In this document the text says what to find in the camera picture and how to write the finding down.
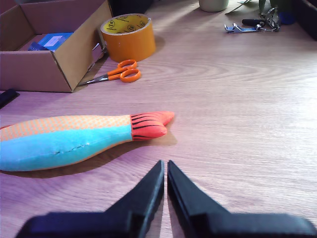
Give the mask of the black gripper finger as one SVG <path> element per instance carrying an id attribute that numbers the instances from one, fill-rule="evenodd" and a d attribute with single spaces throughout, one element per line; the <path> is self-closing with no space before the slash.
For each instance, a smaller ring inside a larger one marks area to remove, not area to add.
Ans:
<path id="1" fill-rule="evenodd" d="M 106 238 L 144 238 L 164 192 L 164 162 L 151 170 L 121 199 L 105 211 Z"/>
<path id="2" fill-rule="evenodd" d="M 167 163 L 167 191 L 187 238 L 209 236 L 208 214 L 230 213 L 201 191 L 172 160 Z"/>

